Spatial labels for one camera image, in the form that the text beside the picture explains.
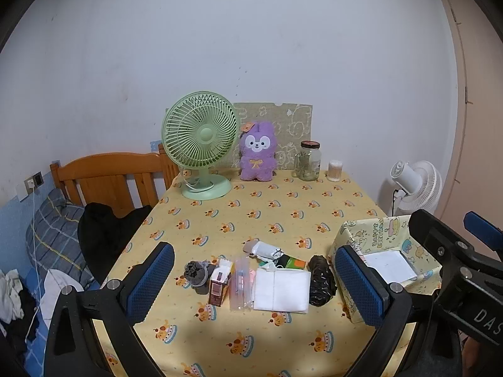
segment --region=barcode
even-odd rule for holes
[[[222,295],[222,285],[219,283],[213,283],[213,286],[211,287],[211,294],[215,296]]]

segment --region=door frame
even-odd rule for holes
[[[454,54],[456,56],[456,68],[458,72],[458,114],[456,118],[456,132],[454,134],[454,145],[452,148],[451,162],[447,170],[447,176],[444,182],[444,188],[440,195],[440,199],[435,209],[435,216],[438,219],[442,218],[447,207],[447,202],[452,193],[456,174],[458,172],[459,161],[461,158],[461,150],[463,148],[463,140],[465,136],[466,123],[466,67],[463,53],[463,43],[459,35],[459,29],[454,16],[454,11],[449,0],[442,0],[442,4],[447,15],[449,27],[451,29],[452,41],[454,43]]]

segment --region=cotton swab container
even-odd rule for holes
[[[326,172],[326,178],[330,181],[340,181],[340,176],[343,172],[343,162],[338,160],[330,160],[329,170]]]

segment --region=white wall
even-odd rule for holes
[[[0,204],[52,160],[148,151],[195,90],[312,104],[323,162],[343,160],[382,206],[399,158],[447,172],[456,67],[440,0],[37,0],[0,54]]]

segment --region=patterned tablecloth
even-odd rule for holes
[[[345,220],[384,216],[348,175],[340,182],[315,182],[279,170],[271,182],[240,181],[237,170],[221,171],[232,181],[225,197],[192,201],[180,192],[180,177],[152,210],[126,247],[109,279],[123,279],[159,241],[175,251],[174,268],[144,322],[135,331],[167,376],[318,377],[343,374],[374,329],[353,325],[338,295],[308,314],[231,312],[207,304],[181,277],[191,260],[241,256],[243,242],[259,238],[288,255],[309,261],[325,255]],[[95,321],[116,375],[126,375],[102,322]],[[392,375],[407,345],[407,327],[386,373]]]

